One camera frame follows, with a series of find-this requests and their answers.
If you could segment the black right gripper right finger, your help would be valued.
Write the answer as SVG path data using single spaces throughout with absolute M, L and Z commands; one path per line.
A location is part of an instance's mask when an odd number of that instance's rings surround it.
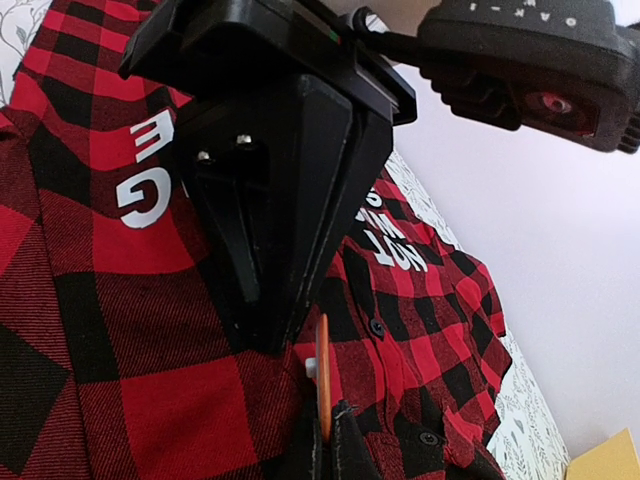
M 381 479 L 362 432 L 355 409 L 340 400 L 332 410 L 332 433 L 329 449 L 330 479 Z

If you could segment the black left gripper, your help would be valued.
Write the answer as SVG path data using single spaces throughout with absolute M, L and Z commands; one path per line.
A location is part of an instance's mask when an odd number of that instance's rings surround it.
M 189 101 L 173 142 L 223 291 L 247 305 L 239 326 L 261 353 L 298 335 L 391 151 L 391 123 L 417 118 L 415 91 L 366 45 L 365 17 L 320 1 L 163 1 L 118 68 L 196 98 L 287 77 L 248 110 Z

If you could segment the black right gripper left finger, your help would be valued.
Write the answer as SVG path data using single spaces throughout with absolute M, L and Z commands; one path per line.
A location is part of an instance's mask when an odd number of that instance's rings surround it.
M 318 480 L 323 478 L 324 442 L 321 434 L 317 405 L 308 400 L 293 432 L 287 451 L 287 478 Z

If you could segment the white brooch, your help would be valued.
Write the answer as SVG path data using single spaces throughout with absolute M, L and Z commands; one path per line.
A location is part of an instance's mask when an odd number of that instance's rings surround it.
M 305 360 L 306 375 L 316 382 L 316 405 L 321 438 L 331 441 L 332 389 L 329 320 L 322 314 L 315 327 L 315 356 Z

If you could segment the red black plaid shirt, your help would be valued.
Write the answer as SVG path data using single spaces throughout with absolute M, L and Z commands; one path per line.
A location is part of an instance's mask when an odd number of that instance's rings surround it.
M 221 276 L 165 146 L 186 97 L 121 80 L 150 1 L 54 1 L 1 110 L 1 475 L 288 479 L 329 320 L 332 410 L 381 479 L 499 479 L 511 358 L 487 268 L 378 176 L 296 343 L 222 319 Z

